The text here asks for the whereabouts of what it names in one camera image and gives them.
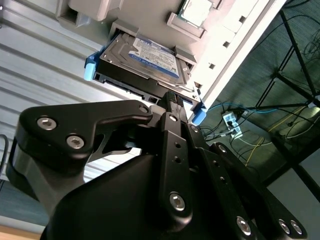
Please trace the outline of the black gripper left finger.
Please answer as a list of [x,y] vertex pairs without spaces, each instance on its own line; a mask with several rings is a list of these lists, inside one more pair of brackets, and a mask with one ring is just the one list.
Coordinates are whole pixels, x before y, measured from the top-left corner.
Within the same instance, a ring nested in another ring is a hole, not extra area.
[[188,123],[182,99],[172,92],[157,105],[138,100],[31,107],[18,119],[9,157],[11,177],[50,217],[73,190],[136,157],[160,162],[159,201],[175,225],[193,215],[190,192],[169,181],[189,177]]

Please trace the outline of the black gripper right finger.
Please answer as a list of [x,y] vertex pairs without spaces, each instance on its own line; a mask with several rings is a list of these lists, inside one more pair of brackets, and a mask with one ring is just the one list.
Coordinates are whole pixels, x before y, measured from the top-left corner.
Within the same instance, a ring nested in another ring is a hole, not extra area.
[[178,240],[305,240],[298,219],[222,143],[182,127],[193,175],[193,218]]

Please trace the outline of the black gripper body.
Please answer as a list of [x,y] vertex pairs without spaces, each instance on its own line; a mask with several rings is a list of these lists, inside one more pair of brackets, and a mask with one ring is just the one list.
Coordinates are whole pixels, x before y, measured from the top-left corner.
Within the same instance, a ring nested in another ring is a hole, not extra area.
[[43,240],[240,240],[235,217],[224,215],[198,173],[171,183],[190,192],[193,214],[178,226],[160,204],[160,161],[138,156],[68,193],[56,206]]

